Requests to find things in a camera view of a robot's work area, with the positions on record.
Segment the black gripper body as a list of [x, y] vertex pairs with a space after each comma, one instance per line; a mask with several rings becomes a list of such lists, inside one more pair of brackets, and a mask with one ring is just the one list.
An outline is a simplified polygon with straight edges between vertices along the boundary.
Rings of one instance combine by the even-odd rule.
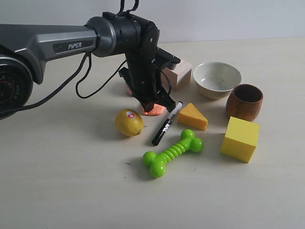
[[152, 55], [139, 52], [125, 54], [127, 67], [119, 70], [119, 75], [138, 101], [147, 99], [159, 103], [161, 98], [170, 96], [170, 92], [163, 88], [161, 80], [163, 70], [155, 64], [156, 53], [157, 51]]

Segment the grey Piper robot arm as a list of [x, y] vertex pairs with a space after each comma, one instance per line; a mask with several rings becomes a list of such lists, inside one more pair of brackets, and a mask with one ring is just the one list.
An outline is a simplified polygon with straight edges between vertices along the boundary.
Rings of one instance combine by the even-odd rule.
[[83, 26], [0, 26], [0, 116], [37, 107], [27, 105], [33, 84], [43, 81], [48, 61], [80, 53], [84, 59], [124, 54], [116, 71], [145, 111], [155, 104], [172, 111], [176, 103], [161, 81], [163, 69], [174, 69], [176, 56], [158, 47], [159, 29], [154, 22], [122, 12], [104, 12]]

